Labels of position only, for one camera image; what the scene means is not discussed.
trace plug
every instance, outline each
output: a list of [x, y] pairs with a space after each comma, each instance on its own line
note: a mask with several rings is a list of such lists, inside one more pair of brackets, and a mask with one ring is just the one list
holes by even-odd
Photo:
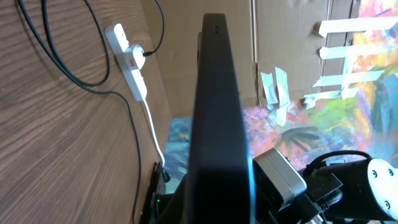
[[144, 66], [144, 49], [138, 44], [129, 46], [129, 41], [121, 24], [105, 29], [105, 35], [123, 72], [136, 101], [142, 101], [147, 96], [147, 87], [140, 69]]

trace power strip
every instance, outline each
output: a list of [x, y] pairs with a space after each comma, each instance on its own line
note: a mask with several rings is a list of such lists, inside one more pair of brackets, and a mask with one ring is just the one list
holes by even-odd
[[112, 51], [136, 101], [145, 100], [147, 87], [139, 71], [145, 63], [144, 49], [138, 44], [129, 46], [121, 24], [105, 28]]

